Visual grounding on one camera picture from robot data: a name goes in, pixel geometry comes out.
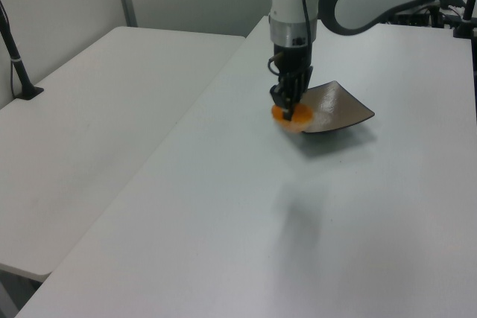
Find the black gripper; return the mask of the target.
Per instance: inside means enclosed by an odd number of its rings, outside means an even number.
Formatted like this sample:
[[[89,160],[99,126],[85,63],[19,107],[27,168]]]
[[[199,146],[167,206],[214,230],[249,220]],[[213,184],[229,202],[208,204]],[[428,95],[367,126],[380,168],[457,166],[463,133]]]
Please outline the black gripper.
[[[312,53],[307,46],[286,48],[274,44],[272,59],[278,72],[277,83],[270,89],[270,95],[275,105],[282,110],[282,117],[291,121],[296,103],[301,102],[309,88],[312,76]],[[297,78],[289,74],[298,74]]]

